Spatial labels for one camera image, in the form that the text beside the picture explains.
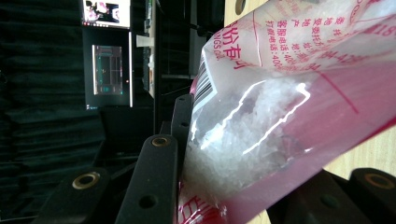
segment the pink plastic bag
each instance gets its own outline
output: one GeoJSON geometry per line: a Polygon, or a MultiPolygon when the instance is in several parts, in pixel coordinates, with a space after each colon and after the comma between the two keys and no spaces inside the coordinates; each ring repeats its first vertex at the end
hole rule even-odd
{"type": "Polygon", "coordinates": [[[392,0],[270,1],[214,34],[179,223],[246,223],[394,119],[395,13],[392,0]]]}

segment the screw hole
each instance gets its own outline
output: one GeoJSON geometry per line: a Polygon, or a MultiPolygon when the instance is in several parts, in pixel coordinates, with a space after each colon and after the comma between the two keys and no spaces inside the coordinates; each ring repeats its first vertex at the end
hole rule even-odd
{"type": "Polygon", "coordinates": [[[241,15],[241,13],[245,9],[245,3],[246,3],[246,0],[236,0],[236,3],[235,3],[235,13],[236,13],[236,15],[241,15]]]}
{"type": "Polygon", "coordinates": [[[366,174],[364,176],[367,182],[380,189],[394,189],[395,184],[388,178],[377,174],[366,174]]]}
{"type": "Polygon", "coordinates": [[[78,182],[82,185],[90,184],[93,181],[93,177],[90,175],[82,177],[78,182]]]}
{"type": "Polygon", "coordinates": [[[144,209],[152,208],[157,204],[158,200],[151,195],[142,197],[139,200],[139,206],[144,209]]]}
{"type": "Polygon", "coordinates": [[[77,177],[72,186],[74,189],[89,189],[99,181],[100,175],[96,172],[90,172],[77,177]]]}
{"type": "Polygon", "coordinates": [[[151,144],[155,147],[166,147],[170,144],[170,140],[165,137],[157,137],[152,140],[151,144]]]}
{"type": "Polygon", "coordinates": [[[340,203],[330,194],[323,194],[320,196],[320,201],[329,208],[339,208],[340,203]]]}
{"type": "Polygon", "coordinates": [[[184,127],[184,128],[188,128],[188,127],[190,126],[190,124],[187,123],[187,122],[182,122],[182,123],[180,124],[180,126],[181,126],[181,127],[184,127]]]}

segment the screen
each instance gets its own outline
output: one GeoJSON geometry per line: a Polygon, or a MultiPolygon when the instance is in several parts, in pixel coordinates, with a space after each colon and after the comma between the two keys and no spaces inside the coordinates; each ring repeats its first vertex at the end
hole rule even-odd
{"type": "Polygon", "coordinates": [[[122,95],[122,48],[92,45],[93,94],[122,95]]]}
{"type": "Polygon", "coordinates": [[[130,28],[131,0],[82,0],[82,25],[130,28]]]}

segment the black metal bar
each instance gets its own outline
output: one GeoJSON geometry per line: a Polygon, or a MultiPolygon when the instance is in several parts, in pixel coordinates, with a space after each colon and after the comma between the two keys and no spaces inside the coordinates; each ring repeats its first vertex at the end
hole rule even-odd
{"type": "Polygon", "coordinates": [[[123,223],[173,223],[177,192],[177,140],[151,136],[143,145],[116,219],[123,223]]]}
{"type": "Polygon", "coordinates": [[[372,168],[356,169],[347,191],[373,223],[396,223],[396,177],[372,168]]]}
{"type": "Polygon", "coordinates": [[[172,125],[171,121],[163,121],[160,134],[171,134],[171,125],[172,125]]]}
{"type": "Polygon", "coordinates": [[[273,224],[372,223],[326,171],[271,206],[267,213],[273,224]]]}
{"type": "Polygon", "coordinates": [[[89,168],[68,176],[52,193],[34,224],[99,223],[105,210],[110,176],[103,168],[89,168]]]}
{"type": "Polygon", "coordinates": [[[184,156],[186,152],[187,140],[189,137],[192,113],[192,96],[185,94],[177,97],[175,110],[172,117],[171,134],[178,143],[178,170],[180,175],[183,168],[184,156]]]}

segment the computer monitor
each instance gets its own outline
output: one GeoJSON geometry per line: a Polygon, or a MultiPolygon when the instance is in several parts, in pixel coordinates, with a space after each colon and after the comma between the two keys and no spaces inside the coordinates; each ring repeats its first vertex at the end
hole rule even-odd
{"type": "Polygon", "coordinates": [[[80,3],[83,26],[121,29],[131,26],[131,0],[80,0],[80,3]]]}
{"type": "Polygon", "coordinates": [[[132,33],[123,29],[82,29],[87,109],[133,106],[132,33]]]}

